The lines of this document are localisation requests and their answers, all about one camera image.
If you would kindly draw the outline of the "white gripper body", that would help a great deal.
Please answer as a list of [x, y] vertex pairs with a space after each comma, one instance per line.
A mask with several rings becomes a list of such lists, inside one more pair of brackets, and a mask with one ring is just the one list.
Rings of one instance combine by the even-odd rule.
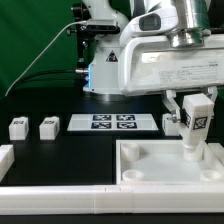
[[134, 38], [119, 57], [118, 84], [125, 96], [224, 86], [224, 35], [181, 48], [172, 48], [166, 36]]

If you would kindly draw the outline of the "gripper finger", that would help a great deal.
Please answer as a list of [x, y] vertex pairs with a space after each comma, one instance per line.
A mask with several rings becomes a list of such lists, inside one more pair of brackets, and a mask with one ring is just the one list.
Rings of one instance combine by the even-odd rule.
[[205, 87], [203, 93], [212, 101], [215, 102], [218, 96], [218, 90], [216, 86]]
[[175, 101], [176, 91], [175, 90], [166, 90], [162, 94], [162, 102], [166, 108], [171, 113], [171, 118], [174, 123], [181, 121], [180, 107]]

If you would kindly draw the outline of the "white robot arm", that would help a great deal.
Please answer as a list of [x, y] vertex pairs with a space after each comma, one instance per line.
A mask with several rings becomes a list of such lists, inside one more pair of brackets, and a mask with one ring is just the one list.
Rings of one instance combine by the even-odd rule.
[[208, 0], [129, 0], [132, 18], [109, 0], [82, 0], [84, 30], [95, 36], [84, 90], [99, 96], [161, 94], [174, 121], [178, 92], [202, 93], [205, 104], [224, 87], [224, 35], [211, 32]]

